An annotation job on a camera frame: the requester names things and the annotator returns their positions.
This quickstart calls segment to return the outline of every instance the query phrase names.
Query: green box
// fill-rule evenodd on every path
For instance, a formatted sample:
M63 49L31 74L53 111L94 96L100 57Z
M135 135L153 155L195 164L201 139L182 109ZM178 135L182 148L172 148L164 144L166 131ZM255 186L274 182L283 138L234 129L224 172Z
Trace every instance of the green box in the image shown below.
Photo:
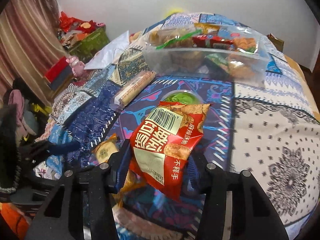
M91 33L88 37L80 41L68 52L70 55L75 55L83 63L88 63L94 55L106 46L110 40L106 35L106 27L100 27Z

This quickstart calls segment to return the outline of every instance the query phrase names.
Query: pink toy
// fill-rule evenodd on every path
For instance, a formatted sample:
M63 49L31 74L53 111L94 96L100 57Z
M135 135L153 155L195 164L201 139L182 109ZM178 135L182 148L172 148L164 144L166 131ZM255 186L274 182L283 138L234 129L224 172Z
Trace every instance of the pink toy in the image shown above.
M83 76L86 73L84 70L84 63L79 60L77 56L68 56L66 60L72 68L73 75L77 78Z

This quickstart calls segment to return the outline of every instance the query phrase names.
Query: brown paper bag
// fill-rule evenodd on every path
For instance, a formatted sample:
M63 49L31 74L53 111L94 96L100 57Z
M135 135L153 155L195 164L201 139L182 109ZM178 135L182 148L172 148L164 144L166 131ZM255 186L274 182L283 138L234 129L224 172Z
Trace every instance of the brown paper bag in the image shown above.
M272 33L268 34L267 37L276 46L277 50L283 52L284 41L276 38Z

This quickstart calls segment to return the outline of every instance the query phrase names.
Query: barcode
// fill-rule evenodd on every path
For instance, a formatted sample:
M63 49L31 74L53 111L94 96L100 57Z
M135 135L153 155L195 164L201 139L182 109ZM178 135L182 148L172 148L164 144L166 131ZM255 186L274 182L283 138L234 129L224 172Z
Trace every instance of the barcode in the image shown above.
M149 114L148 119L154 121L164 129L171 131L176 117L164 108L156 108Z

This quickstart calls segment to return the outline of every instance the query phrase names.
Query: red snack bag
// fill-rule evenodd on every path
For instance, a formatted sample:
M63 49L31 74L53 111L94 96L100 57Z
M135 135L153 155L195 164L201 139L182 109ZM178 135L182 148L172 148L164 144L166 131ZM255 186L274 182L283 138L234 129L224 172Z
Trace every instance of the red snack bag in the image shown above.
M233 44L232 40L210 34L198 35L192 37L192 40L199 48L229 49L230 45Z
M210 104L158 106L132 133L134 156L130 170L156 189L178 201L183 168L203 136Z

